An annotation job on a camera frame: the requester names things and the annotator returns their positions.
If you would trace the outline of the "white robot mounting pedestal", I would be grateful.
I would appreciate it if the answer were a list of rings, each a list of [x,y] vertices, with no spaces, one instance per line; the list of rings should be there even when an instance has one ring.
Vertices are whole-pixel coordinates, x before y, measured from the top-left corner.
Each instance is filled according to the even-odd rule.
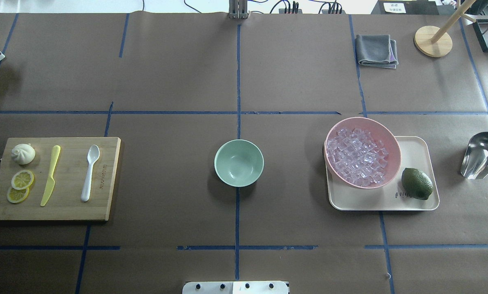
[[[289,294],[285,281],[190,281],[183,294]]]

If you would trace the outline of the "white plastic spoon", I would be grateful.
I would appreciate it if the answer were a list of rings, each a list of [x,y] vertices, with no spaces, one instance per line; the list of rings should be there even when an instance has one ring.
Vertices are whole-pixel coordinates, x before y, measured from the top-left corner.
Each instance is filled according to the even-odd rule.
[[[85,182],[83,184],[83,188],[80,196],[82,202],[89,201],[90,193],[91,193],[91,185],[92,185],[93,168],[94,168],[94,164],[97,162],[99,158],[100,158],[100,149],[98,145],[91,145],[87,153],[88,168],[87,168]]]

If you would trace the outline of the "lemon slice upper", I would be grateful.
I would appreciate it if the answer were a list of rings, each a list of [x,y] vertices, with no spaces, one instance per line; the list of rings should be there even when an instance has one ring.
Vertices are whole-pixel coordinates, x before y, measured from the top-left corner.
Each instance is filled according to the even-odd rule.
[[[14,174],[11,179],[11,187],[16,190],[25,190],[34,182],[34,174],[30,170],[21,170]]]

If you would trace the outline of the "clear ice cubes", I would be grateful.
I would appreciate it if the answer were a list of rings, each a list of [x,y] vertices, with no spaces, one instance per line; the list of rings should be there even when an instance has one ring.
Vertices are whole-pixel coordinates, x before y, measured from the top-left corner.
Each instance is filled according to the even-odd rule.
[[[389,152],[368,130],[341,128],[325,147],[332,167],[347,182],[368,187],[386,180]]]

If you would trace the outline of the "lemon slice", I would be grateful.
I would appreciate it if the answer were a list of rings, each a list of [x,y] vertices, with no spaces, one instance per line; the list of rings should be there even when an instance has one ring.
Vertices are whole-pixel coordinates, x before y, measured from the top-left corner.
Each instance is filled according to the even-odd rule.
[[[14,174],[11,179],[11,187],[16,190],[25,190],[34,182],[34,174],[30,170],[21,170]]]
[[[14,189],[13,187],[10,187],[7,190],[7,201],[10,203],[21,203],[27,199],[29,192],[29,187],[25,189]]]

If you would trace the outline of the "mint green bowl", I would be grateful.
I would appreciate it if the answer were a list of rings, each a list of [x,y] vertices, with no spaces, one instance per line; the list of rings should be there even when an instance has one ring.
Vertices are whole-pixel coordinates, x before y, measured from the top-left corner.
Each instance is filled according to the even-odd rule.
[[[264,164],[259,147],[243,139],[224,143],[214,158],[216,175],[233,187],[246,187],[255,183],[262,175]]]

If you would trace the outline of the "cream plastic tray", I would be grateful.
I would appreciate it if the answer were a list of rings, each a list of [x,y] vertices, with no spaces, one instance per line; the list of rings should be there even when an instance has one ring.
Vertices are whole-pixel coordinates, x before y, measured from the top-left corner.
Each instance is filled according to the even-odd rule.
[[[388,184],[376,189],[358,189],[348,186],[329,170],[327,188],[332,207],[341,211],[432,211],[440,204],[438,188],[428,146],[418,136],[397,136],[401,147],[401,168]],[[433,193],[427,200],[410,197],[401,184],[401,173],[406,167],[423,171],[433,183]]]

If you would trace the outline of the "wooden stand with round base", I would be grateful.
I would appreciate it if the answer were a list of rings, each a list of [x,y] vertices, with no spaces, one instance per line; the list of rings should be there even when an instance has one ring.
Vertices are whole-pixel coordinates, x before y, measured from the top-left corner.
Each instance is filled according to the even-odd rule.
[[[460,19],[463,19],[464,25],[471,25],[476,22],[473,15],[467,12],[474,4],[474,0],[457,1],[456,9],[441,27],[423,26],[419,28],[414,34],[415,47],[426,56],[440,58],[446,56],[451,52],[453,42],[448,34],[448,30]]]

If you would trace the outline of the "white steamed bun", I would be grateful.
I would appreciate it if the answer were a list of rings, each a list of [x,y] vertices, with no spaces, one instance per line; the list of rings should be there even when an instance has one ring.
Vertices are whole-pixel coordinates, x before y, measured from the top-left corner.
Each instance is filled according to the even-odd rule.
[[[16,145],[11,150],[11,159],[18,165],[27,165],[33,161],[36,156],[35,149],[25,143]]]

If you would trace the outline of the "folded grey cloth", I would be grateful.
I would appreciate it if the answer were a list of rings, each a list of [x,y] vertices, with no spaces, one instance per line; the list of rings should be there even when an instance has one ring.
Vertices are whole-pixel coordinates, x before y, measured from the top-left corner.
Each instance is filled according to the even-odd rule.
[[[396,41],[390,35],[356,35],[356,59],[359,65],[396,69]]]

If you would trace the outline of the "bamboo cutting board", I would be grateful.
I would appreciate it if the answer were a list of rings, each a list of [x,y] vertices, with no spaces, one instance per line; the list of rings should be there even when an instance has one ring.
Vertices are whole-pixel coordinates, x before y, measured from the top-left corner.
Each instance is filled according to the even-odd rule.
[[[36,151],[33,161],[25,166],[16,164],[11,158],[12,148],[20,143],[29,143]],[[42,206],[55,145],[59,145],[61,151],[54,168],[54,189],[46,205]],[[98,146],[100,156],[93,165],[90,198],[83,202],[81,192],[91,145]],[[0,221],[107,221],[120,150],[121,139],[118,137],[9,138],[0,166]],[[14,174],[23,169],[33,172],[33,186],[25,201],[11,203],[7,200],[7,190]]]

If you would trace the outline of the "lemon slice lower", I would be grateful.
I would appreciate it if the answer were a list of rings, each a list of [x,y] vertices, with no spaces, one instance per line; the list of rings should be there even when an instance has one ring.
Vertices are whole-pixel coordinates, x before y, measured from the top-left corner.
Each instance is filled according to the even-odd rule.
[[[10,203],[21,203],[27,199],[29,192],[29,187],[25,189],[14,189],[13,187],[10,187],[7,190],[7,201]]]

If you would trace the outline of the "green lime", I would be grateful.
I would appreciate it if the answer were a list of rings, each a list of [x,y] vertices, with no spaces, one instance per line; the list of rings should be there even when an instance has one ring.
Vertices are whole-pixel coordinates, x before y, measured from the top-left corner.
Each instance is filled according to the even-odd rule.
[[[405,168],[401,175],[401,183],[405,192],[415,199],[427,200],[433,193],[432,180],[419,169]]]

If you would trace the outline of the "pink bowl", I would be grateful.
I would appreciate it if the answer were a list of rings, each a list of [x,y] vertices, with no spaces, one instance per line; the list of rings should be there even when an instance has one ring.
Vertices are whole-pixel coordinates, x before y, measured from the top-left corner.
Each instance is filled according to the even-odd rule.
[[[334,134],[341,128],[348,128],[348,129],[353,129],[353,128],[360,128],[364,130],[368,130],[371,132],[373,138],[375,140],[380,140],[384,143],[386,149],[389,152],[389,155],[387,157],[387,175],[386,175],[386,180],[380,184],[375,184],[371,185],[368,187],[361,187],[361,186],[356,186],[352,183],[347,182],[344,178],[342,178],[340,175],[337,174],[337,171],[332,167],[330,161],[328,160],[326,156],[326,150],[327,148],[325,147],[325,143],[327,139],[331,138],[334,136]],[[324,140],[324,159],[325,159],[325,164],[327,170],[333,173],[333,175],[338,176],[343,182],[345,182],[348,186],[358,188],[358,189],[376,189],[376,188],[381,188],[388,184],[390,181],[392,181],[395,177],[397,172],[400,169],[401,166],[401,148],[400,145],[396,139],[396,137],[386,128],[384,125],[381,123],[369,119],[369,118],[364,118],[364,117],[350,117],[343,119],[336,123],[328,132],[325,140]]]

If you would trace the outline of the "steel ice scoop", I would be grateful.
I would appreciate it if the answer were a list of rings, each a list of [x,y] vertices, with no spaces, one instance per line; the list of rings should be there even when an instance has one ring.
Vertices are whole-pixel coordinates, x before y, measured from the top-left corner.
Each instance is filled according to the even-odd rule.
[[[460,174],[466,179],[483,179],[488,175],[488,131],[470,138]]]

